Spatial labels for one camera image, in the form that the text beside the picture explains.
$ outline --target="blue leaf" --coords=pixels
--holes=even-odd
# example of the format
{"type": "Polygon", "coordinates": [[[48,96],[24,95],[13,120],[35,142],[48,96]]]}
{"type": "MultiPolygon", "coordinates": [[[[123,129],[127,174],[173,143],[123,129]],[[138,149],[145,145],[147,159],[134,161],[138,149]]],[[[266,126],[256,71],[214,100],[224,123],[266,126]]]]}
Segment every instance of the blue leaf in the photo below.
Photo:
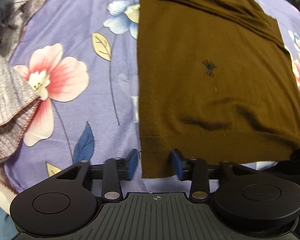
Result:
{"type": "Polygon", "coordinates": [[[89,123],[82,135],[80,136],[77,144],[74,147],[73,163],[78,163],[82,160],[90,160],[94,152],[94,137],[89,123]]]}

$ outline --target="ribbed hem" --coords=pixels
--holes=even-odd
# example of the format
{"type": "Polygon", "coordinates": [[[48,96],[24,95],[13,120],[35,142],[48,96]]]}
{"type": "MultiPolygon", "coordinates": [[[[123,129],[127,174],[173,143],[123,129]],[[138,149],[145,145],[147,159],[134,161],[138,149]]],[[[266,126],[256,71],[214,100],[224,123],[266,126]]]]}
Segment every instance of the ribbed hem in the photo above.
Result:
{"type": "Polygon", "coordinates": [[[256,161],[289,160],[300,148],[300,138],[287,139],[261,132],[215,131],[168,137],[141,137],[143,178],[174,175],[169,154],[178,148],[184,157],[200,158],[208,164],[220,161],[252,163],[256,161]]]}

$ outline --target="embroidered logo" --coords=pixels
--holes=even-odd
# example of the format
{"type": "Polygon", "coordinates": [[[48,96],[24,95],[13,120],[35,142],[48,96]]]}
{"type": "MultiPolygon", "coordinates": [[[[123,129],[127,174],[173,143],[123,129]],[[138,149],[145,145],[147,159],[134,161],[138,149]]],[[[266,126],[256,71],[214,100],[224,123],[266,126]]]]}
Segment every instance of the embroidered logo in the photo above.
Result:
{"type": "Polygon", "coordinates": [[[204,60],[202,64],[208,69],[207,75],[210,77],[214,77],[213,70],[216,68],[216,65],[213,62],[209,62],[208,60],[204,60]]]}

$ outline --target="purple bed sheet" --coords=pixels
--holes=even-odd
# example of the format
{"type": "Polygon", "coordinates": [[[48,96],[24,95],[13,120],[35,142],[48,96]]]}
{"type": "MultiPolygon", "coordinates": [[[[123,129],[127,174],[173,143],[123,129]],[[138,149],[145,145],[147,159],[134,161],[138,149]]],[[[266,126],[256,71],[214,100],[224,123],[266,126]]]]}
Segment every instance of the purple bed sheet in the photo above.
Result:
{"type": "MultiPolygon", "coordinates": [[[[256,0],[276,18],[300,88],[300,13],[285,0],[256,0]]],[[[140,150],[136,39],[138,0],[48,0],[29,22],[11,66],[41,96],[18,151],[5,163],[21,192],[82,159],[92,164],[140,150]]],[[[260,169],[269,163],[250,163],[260,169]]],[[[101,189],[101,182],[96,182],[101,189]]],[[[218,187],[210,182],[211,190],[218,187]]],[[[129,191],[188,192],[175,176],[142,179],[129,191]]]]}

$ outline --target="folded brown garment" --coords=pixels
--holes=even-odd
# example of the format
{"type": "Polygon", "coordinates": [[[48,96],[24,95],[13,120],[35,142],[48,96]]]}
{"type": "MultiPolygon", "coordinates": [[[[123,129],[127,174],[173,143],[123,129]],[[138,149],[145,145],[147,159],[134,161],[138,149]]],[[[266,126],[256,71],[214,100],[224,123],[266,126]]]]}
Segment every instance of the folded brown garment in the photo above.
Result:
{"type": "Polygon", "coordinates": [[[140,5],[143,177],[173,175],[173,148],[209,164],[288,160],[300,92],[277,21],[254,0],[140,5]]]}

